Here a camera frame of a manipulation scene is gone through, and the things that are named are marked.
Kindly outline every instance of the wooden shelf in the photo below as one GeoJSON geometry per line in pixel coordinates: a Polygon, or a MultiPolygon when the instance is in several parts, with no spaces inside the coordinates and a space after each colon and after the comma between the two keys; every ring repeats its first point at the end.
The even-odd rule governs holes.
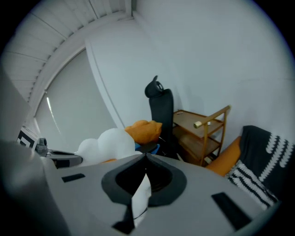
{"type": "MultiPolygon", "coordinates": [[[[204,137],[204,126],[201,126],[196,129],[194,127],[194,123],[197,121],[202,122],[205,118],[206,116],[183,111],[183,110],[177,111],[173,114],[173,122],[175,124],[181,126],[187,132],[190,132],[193,135],[196,135],[198,138],[204,137]]],[[[208,126],[208,136],[216,132],[222,126],[223,126],[222,121],[217,119],[212,120],[211,124],[208,126]]]]}
{"type": "MultiPolygon", "coordinates": [[[[202,149],[204,145],[203,139],[197,138],[193,134],[187,132],[180,126],[173,128],[173,135],[177,138],[178,143],[198,161],[202,158],[202,149]]],[[[208,137],[205,157],[219,148],[220,143],[208,137]]]]}

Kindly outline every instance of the orange sofa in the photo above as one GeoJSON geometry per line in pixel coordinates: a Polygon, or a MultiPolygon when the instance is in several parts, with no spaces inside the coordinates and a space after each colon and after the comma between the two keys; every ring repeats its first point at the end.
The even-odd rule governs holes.
{"type": "Polygon", "coordinates": [[[238,161],[240,150],[241,137],[237,137],[213,162],[206,166],[207,169],[225,176],[238,161]]]}

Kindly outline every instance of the ceiling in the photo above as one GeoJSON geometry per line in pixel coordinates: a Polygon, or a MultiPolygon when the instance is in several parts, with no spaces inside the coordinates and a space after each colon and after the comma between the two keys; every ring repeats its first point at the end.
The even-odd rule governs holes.
{"type": "Polygon", "coordinates": [[[126,11],[125,0],[44,0],[33,8],[1,58],[23,98],[29,102],[40,72],[63,42],[90,22],[118,11],[126,11]]]}

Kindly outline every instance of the wooden cart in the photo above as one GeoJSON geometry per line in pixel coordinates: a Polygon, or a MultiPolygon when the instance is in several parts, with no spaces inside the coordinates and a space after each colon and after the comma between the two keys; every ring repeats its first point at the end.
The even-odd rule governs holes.
{"type": "Polygon", "coordinates": [[[184,110],[179,110],[173,114],[173,135],[177,138],[180,148],[180,155],[184,161],[204,165],[204,158],[218,149],[219,156],[224,140],[226,116],[230,106],[226,106],[211,116],[204,116],[184,110]],[[224,115],[223,120],[216,119],[224,115]],[[213,133],[222,129],[221,141],[218,142],[210,137],[213,133]]]}

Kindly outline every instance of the orange pillow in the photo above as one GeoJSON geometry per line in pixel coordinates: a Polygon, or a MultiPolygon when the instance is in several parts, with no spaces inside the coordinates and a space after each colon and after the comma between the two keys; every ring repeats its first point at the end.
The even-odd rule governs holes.
{"type": "Polygon", "coordinates": [[[125,131],[140,145],[149,142],[157,142],[162,131],[162,123],[155,121],[139,120],[132,126],[126,127],[125,131]]]}
{"type": "Polygon", "coordinates": [[[216,174],[225,176],[239,160],[241,137],[237,137],[213,162],[206,166],[216,174]]]}

